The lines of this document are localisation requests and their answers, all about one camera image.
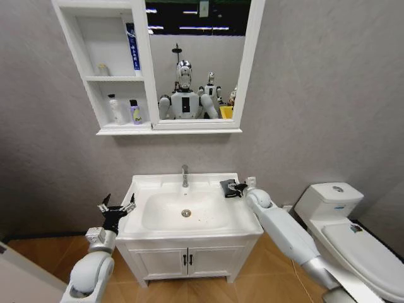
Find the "toilet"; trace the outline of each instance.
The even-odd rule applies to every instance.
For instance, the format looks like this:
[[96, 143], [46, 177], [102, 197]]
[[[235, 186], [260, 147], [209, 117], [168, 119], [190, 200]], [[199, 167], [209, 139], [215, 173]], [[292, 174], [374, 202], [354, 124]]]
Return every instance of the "toilet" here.
[[348, 216], [364, 195], [347, 183], [313, 184], [295, 206], [315, 241], [385, 300], [404, 302], [404, 264]]

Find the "flush button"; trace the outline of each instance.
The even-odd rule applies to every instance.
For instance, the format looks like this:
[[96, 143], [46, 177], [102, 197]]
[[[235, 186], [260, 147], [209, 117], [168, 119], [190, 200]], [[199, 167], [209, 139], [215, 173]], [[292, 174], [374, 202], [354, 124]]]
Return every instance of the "flush button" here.
[[343, 193], [343, 189], [341, 187], [339, 187], [339, 186], [333, 186], [333, 189], [335, 191], [338, 191], [339, 193]]

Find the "toilet lid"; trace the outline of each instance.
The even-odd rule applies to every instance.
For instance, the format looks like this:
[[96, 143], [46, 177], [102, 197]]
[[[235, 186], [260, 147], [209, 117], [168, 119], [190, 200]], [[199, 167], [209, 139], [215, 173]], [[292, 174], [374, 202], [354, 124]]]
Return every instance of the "toilet lid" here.
[[353, 223], [328, 225], [322, 231], [336, 250], [371, 283], [404, 297], [404, 264], [370, 233]]

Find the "drain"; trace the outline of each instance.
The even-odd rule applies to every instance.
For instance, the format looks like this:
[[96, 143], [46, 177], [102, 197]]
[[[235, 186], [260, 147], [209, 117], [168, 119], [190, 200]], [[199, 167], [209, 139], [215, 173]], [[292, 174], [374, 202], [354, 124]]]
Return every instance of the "drain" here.
[[181, 215], [182, 215], [183, 217], [187, 218], [187, 217], [191, 216], [191, 211], [190, 211], [190, 210], [183, 210], [183, 211], [181, 212]]

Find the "chrome faucet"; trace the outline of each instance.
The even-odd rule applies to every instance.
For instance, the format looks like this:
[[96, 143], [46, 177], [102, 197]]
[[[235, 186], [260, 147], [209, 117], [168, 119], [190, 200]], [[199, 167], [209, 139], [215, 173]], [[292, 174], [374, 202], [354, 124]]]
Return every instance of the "chrome faucet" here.
[[182, 186], [188, 187], [188, 165], [184, 164], [182, 166]]

